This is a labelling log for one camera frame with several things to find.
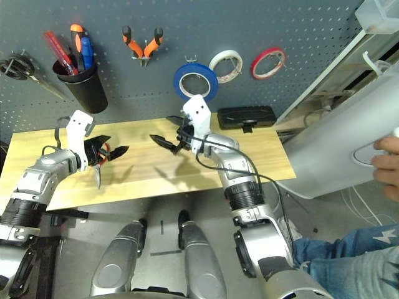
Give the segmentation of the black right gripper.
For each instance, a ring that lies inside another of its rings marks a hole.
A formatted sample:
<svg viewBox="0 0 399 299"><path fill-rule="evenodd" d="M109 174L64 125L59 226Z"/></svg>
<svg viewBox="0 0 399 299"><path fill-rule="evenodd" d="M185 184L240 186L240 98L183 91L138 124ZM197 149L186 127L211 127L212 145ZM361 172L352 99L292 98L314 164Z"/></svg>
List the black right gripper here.
<svg viewBox="0 0 399 299"><path fill-rule="evenodd" d="M177 129L176 139L179 141L178 145L174 145L172 142L166 140L160 135L150 135L150 138L162 148L177 154L180 150L191 149L191 139L194 136L194 127L190 124L189 119L181 116L167 116L166 119L174 125L179 125Z"/></svg>

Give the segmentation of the bystander hand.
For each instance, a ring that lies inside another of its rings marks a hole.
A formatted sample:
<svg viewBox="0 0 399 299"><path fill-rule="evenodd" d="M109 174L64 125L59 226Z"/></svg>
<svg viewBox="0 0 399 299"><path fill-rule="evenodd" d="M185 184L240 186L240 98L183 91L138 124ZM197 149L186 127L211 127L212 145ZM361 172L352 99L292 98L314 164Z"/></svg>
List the bystander hand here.
<svg viewBox="0 0 399 299"><path fill-rule="evenodd" d="M385 185L384 195L387 198L398 202L398 138L385 137L374 142L375 150L384 150L387 154L377 155L372 158L374 180Z"/></svg>

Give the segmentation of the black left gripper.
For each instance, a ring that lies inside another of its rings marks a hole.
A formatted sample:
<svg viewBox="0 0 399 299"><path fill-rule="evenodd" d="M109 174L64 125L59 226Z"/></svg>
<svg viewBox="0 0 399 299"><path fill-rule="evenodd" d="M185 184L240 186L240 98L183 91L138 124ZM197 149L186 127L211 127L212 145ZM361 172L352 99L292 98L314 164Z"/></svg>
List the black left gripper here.
<svg viewBox="0 0 399 299"><path fill-rule="evenodd" d="M99 135L84 141L84 150L87 157L87 164L89 166L95 166L97 164L102 165L106 160L113 161L128 151L128 146L119 146L110 151L107 155L106 152L108 151L108 148L103 149L103 145L109 139L110 136Z"/></svg>

